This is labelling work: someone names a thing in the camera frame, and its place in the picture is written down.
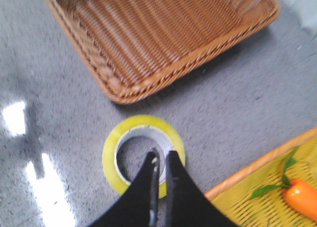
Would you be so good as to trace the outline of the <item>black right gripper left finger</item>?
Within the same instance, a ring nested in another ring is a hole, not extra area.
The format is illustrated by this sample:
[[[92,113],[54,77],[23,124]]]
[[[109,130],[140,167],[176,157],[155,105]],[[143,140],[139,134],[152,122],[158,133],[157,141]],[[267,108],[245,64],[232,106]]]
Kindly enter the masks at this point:
[[[121,197],[91,227],[156,227],[159,166],[157,150],[147,152],[136,177]]]

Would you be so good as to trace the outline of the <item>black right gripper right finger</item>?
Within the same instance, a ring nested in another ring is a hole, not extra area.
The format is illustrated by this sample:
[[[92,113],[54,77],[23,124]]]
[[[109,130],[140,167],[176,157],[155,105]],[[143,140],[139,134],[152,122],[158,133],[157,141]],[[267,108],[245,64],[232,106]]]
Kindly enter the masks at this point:
[[[166,157],[167,227],[236,227],[200,191],[176,151]]]

